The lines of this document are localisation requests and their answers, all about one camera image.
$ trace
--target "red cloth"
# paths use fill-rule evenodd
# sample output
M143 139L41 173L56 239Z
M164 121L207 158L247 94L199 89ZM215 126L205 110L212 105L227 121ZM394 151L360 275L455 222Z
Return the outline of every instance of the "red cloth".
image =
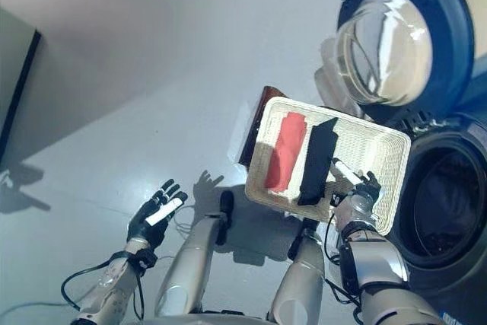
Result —
M283 192L288 188L292 170L298 159L301 145L306 135L307 124L300 113L289 112L282 119L279 137L272 150L265 187L273 192Z

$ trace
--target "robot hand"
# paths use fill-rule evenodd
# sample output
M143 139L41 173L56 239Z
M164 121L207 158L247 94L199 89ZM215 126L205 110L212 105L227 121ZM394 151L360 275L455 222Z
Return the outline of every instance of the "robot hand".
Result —
M180 186L173 184L174 180L169 179L138 209L130 220L127 242L133 238L140 238L146 240L152 250L161 245L169 221L175 211L188 199L188 195L184 192L176 193Z
M377 178L370 171L367 173L367 177L358 177L336 158L333 159L333 164L354 186L335 208L338 232L342 233L345 228L353 228L357 225L374 230L377 217L372 213L372 208L382 194Z

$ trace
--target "wicker basket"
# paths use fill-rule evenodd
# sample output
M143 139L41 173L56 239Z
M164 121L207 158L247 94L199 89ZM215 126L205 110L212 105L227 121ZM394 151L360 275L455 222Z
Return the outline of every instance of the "wicker basket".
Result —
M264 182L281 121L288 112L297 112L306 116L307 132L288 189L281 193L274 193L264 187ZM385 189L382 200L374 206L374 213L379 218L377 231L382 235L388 234L393 225L403 185L411 146L410 139L402 132L335 110L311 106L283 97L271 99L266 105L260 123L245 186L246 195L249 199L263 205L317 221L328 221L333 208L329 205L332 194L346 193L352 188L341 174L333 171L333 167L326 178L325 197L316 206L298 206L298 198L311 128L335 117L338 117L338 121L333 131L338 134L338 141L333 156L343 161L356 173L372 171L376 175L380 185Z

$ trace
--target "black cloth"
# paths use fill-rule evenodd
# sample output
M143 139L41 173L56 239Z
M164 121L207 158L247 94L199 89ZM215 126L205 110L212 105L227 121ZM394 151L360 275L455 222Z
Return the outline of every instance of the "black cloth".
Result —
M316 205L325 194L325 181L338 139L338 135L333 131L337 120L330 119L311 130L300 186L299 206Z

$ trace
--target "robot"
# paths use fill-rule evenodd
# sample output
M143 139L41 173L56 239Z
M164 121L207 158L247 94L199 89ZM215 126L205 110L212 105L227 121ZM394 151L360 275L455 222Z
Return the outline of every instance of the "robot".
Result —
M342 288L336 291L357 304L354 317L362 312L366 325L443 324L435 310L409 290L409 272L399 251L375 230L372 208L380 198L375 176L359 177L340 160L335 167L353 185L337 196L334 208L339 232L339 254L329 257L339 265ZM140 278L154 266L154 249L162 244L164 232L175 211L188 196L168 180L137 211L129 223L125 248L109 260L68 277L62 284L66 301L79 313L72 325L117 325L134 298L134 311L146 325L317 325L325 279L323 243L316 233L318 222L303 220L301 233L289 250L289 266L265 320L245 317L235 311L203 312L202 297L211 268L213 248L223 244L231 226L233 195L221 195L220 212L207 214L191 231L174 258L156 299L155 319L143 320L144 303ZM99 282L78 306L65 293L65 285L91 270L107 267ZM135 309L138 287L142 313Z

